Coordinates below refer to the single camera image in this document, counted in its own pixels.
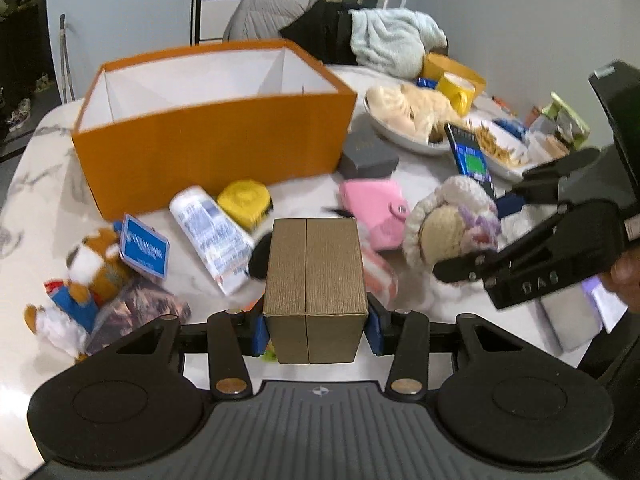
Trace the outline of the person right hand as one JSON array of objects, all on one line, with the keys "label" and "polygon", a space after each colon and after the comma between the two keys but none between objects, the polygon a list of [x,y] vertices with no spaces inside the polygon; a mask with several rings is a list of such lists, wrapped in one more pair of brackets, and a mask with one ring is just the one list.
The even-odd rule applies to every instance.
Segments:
[{"label": "person right hand", "polygon": [[611,269],[613,292],[634,313],[640,310],[639,248],[629,249]]}]

